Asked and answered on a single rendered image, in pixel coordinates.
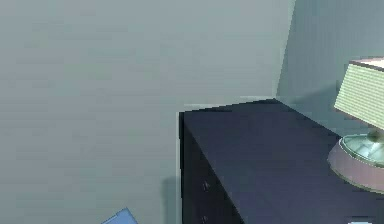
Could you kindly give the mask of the black chest of drawers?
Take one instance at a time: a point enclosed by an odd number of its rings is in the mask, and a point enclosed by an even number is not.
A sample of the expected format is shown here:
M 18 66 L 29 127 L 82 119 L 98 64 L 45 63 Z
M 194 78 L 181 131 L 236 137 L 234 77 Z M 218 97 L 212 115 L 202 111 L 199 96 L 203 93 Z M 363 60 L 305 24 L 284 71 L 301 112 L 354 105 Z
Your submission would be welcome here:
M 182 224 L 384 224 L 329 168 L 339 138 L 275 99 L 180 113 Z

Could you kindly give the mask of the blue flat object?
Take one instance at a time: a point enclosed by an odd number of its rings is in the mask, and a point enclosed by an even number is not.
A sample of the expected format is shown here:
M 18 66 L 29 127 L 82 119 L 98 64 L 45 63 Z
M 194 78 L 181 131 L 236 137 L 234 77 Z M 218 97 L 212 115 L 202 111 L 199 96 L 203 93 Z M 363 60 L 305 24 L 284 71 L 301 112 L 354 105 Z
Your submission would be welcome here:
M 138 224 L 128 208 L 124 208 L 101 224 Z

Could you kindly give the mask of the table lamp with pale shade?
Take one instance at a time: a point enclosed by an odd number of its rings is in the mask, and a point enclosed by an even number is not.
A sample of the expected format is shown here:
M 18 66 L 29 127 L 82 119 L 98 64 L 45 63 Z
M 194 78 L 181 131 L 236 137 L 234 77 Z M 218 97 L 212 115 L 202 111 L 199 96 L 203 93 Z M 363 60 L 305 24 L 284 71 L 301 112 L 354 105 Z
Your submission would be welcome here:
M 334 108 L 373 130 L 342 137 L 328 155 L 330 168 L 356 187 L 384 194 L 384 57 L 348 63 Z

